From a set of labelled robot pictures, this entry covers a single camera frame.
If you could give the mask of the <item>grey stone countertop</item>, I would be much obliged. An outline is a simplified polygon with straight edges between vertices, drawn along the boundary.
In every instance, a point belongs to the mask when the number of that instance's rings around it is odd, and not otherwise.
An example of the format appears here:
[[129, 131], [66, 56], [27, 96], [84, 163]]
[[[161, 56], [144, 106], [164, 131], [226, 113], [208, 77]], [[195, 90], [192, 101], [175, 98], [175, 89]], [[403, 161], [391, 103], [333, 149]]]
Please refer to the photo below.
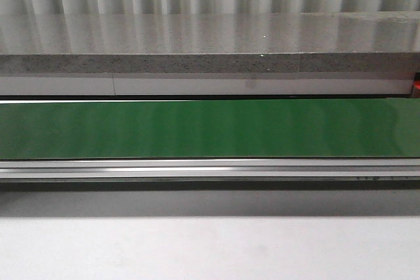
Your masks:
[[1, 17], [1, 96], [413, 97], [418, 12]]

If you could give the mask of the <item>red object at right edge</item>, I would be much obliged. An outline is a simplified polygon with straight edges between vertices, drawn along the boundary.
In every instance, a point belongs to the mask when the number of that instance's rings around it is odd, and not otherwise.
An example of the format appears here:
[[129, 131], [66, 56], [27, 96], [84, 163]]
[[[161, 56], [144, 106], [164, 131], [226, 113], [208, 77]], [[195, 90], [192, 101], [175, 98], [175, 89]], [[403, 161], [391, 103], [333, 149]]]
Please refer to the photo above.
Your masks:
[[420, 73], [415, 75], [415, 80], [413, 82], [413, 90], [411, 94], [414, 98], [420, 98]]

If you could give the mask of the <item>aluminium conveyor front rail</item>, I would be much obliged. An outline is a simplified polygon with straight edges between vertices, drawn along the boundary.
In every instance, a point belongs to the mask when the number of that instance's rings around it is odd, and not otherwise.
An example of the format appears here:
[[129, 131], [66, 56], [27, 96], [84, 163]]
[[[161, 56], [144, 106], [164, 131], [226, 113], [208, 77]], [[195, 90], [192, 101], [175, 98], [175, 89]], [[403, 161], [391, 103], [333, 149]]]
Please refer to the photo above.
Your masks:
[[410, 190], [418, 158], [40, 159], [1, 162], [1, 189]]

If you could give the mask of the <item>green conveyor belt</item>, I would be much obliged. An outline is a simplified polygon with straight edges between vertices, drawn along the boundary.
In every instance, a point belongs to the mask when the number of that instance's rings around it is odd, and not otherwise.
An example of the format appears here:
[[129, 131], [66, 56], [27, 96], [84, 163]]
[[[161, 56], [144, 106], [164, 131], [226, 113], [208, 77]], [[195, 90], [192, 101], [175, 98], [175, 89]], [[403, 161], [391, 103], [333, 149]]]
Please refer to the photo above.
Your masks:
[[1, 158], [418, 157], [414, 98], [1, 105]]

